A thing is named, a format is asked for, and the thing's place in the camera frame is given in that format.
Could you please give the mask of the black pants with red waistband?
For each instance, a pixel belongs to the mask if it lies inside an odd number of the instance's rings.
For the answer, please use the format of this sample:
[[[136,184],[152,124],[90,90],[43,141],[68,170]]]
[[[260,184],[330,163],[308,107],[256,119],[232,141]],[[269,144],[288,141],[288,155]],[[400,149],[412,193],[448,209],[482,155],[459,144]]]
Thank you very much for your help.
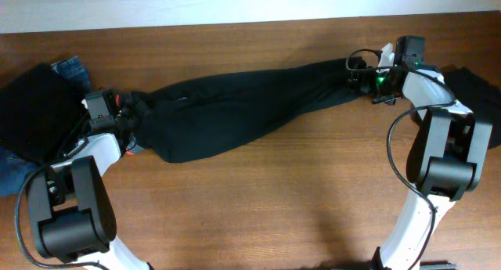
[[[253,142],[295,117],[359,98],[343,59],[281,70],[200,77],[130,92],[120,106],[133,135],[168,163],[213,157]]]

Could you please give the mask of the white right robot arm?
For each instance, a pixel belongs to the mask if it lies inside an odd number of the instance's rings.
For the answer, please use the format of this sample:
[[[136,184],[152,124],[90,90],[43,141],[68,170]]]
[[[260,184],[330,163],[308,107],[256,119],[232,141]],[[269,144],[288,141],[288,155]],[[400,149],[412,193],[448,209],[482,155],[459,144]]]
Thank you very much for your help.
[[[421,123],[405,172],[395,172],[409,190],[405,205],[392,233],[367,267],[419,269],[438,223],[464,193],[477,187],[493,123],[480,110],[468,106],[436,67],[416,57],[376,54],[378,67],[359,68],[350,58],[345,66],[353,74],[375,76],[363,86],[375,103],[408,99],[413,108],[398,119],[417,115]]]

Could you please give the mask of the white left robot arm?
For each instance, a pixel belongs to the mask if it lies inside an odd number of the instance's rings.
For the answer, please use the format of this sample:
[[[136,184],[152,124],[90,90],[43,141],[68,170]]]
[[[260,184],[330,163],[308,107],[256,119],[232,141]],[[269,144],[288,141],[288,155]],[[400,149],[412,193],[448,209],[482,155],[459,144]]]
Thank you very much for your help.
[[[34,247],[18,239],[26,258],[40,268],[152,269],[117,234],[117,221],[103,175],[137,148],[132,134],[147,105],[131,94],[87,94],[85,114],[61,144],[55,160],[30,174],[18,195],[27,201]]]

